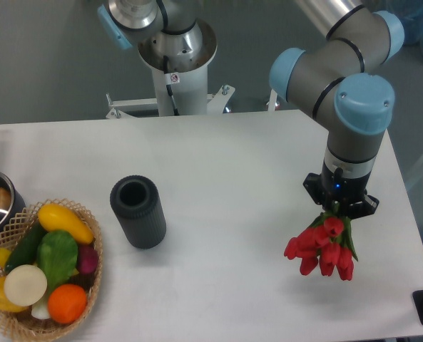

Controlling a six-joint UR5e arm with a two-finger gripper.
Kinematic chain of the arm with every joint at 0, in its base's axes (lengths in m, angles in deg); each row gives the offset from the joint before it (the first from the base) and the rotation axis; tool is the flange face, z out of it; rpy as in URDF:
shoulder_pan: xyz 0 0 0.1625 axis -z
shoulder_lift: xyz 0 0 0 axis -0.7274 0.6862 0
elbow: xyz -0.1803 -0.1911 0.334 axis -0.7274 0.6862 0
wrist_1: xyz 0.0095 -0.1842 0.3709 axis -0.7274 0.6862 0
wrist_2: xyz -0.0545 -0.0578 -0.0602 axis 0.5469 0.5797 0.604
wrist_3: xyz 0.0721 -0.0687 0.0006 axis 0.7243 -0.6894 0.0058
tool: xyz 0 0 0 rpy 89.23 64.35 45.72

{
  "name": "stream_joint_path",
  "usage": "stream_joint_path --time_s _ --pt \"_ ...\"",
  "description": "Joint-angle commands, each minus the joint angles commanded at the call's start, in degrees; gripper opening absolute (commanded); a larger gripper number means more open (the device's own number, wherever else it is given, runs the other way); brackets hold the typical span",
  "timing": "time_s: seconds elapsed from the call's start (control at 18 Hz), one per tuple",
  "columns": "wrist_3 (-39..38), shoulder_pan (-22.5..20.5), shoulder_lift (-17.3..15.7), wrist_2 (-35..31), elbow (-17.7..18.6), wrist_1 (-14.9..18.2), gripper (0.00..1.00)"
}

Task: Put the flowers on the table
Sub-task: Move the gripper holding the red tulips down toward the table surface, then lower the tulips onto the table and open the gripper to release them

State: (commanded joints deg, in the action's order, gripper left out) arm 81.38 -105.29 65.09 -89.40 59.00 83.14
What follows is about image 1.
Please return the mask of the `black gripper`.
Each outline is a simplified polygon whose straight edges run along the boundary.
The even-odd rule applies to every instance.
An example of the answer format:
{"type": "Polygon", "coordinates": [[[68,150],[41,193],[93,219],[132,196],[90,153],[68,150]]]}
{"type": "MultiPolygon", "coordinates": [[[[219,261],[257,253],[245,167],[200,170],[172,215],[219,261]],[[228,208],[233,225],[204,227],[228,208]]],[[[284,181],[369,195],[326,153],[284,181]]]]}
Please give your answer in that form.
{"type": "Polygon", "coordinates": [[[369,175],[350,179],[338,172],[310,173],[303,187],[312,201],[325,211],[338,217],[359,219],[373,215],[379,206],[379,200],[367,193],[368,179],[369,175]]]}

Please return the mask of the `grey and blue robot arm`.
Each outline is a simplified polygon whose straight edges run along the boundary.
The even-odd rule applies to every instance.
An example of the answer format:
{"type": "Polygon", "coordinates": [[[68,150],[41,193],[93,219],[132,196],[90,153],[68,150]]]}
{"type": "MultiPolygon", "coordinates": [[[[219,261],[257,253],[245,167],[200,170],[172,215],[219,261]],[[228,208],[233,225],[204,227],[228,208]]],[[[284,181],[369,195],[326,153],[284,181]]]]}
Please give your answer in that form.
{"type": "MultiPolygon", "coordinates": [[[[269,84],[328,131],[322,171],[303,183],[312,200],[339,216],[365,217],[379,204],[366,186],[394,107],[392,86],[372,71],[402,47],[404,29],[394,14],[372,13],[360,1],[298,6],[327,42],[314,53],[282,52],[269,84]]],[[[136,46],[151,69],[160,115],[218,111],[208,98],[217,41],[196,1],[105,1],[97,13],[107,34],[121,48],[136,46]]]]}

